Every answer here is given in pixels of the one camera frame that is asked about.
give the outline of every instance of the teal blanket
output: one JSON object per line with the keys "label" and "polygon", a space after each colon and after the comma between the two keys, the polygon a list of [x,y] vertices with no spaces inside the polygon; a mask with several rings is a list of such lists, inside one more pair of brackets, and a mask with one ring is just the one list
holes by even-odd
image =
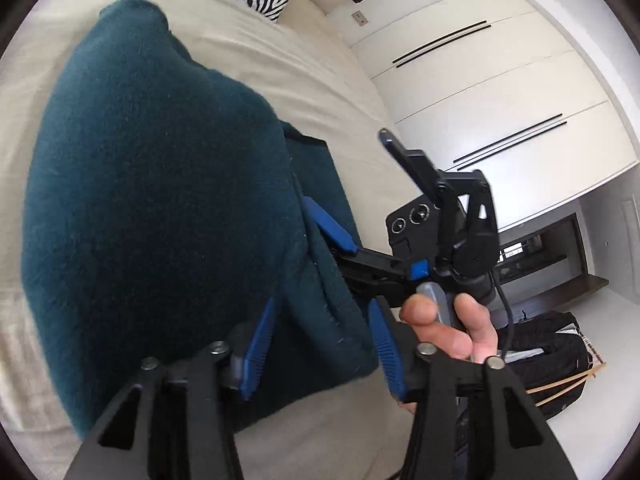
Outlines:
{"label": "teal blanket", "polygon": [[324,142],[194,62],[153,4],[103,10],[44,112],[24,206],[24,289],[81,436],[141,359],[191,356],[268,297],[271,350],[236,430],[374,370],[303,195],[358,239]]}

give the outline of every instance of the blue gripper pad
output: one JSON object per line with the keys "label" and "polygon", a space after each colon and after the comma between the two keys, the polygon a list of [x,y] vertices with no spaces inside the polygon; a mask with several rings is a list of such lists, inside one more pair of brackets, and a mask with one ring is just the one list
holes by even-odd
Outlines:
{"label": "blue gripper pad", "polygon": [[303,196],[302,202],[304,203],[306,210],[312,216],[318,228],[338,247],[341,251],[349,254],[355,254],[358,252],[358,246],[348,231],[338,224],[335,219],[329,215],[327,211],[322,209],[320,205],[312,199],[310,196]]}
{"label": "blue gripper pad", "polygon": [[249,400],[260,383],[275,320],[275,300],[269,298],[259,316],[237,325],[229,335],[232,379],[242,400]]}
{"label": "blue gripper pad", "polygon": [[404,363],[396,338],[389,325],[397,321],[393,318],[388,306],[385,310],[386,312],[383,313],[376,299],[369,301],[369,328],[373,336],[373,343],[378,351],[378,357],[382,362],[389,391],[397,400],[402,401],[407,393],[407,386],[404,382]]}

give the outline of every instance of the bed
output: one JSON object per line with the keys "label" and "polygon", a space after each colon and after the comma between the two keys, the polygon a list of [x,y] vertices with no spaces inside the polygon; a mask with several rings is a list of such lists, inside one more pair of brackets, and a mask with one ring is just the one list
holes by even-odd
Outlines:
{"label": "bed", "polygon": [[[20,284],[24,184],[50,90],[113,1],[40,0],[0,58],[0,422],[39,480],[62,478],[79,440]],[[197,62],[246,83],[282,120],[327,142],[364,246],[389,252],[385,217],[418,193],[377,141],[392,123],[372,82],[318,7],[291,0],[275,25],[236,0],[150,1]],[[237,443],[247,478],[386,478],[401,465],[410,423],[377,371],[286,407]]]}

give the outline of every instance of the dark green fleece fabric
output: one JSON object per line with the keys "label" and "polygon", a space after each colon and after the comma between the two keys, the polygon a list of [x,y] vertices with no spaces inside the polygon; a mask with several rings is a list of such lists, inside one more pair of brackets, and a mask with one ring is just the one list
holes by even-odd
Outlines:
{"label": "dark green fleece fabric", "polygon": [[141,359],[187,358],[264,298],[280,311],[236,429],[376,367],[303,195],[357,240],[323,142],[194,62],[153,4],[102,11],[51,95],[24,206],[24,289],[81,436]]}

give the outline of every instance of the electrical socket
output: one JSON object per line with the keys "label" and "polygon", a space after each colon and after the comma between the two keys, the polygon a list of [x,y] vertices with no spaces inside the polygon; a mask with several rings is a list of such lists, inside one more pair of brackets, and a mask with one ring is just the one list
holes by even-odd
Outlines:
{"label": "electrical socket", "polygon": [[354,12],[352,16],[353,16],[353,19],[356,20],[358,22],[358,25],[360,25],[361,27],[369,23],[369,20],[365,18],[364,14],[361,13],[359,10],[357,12]]}

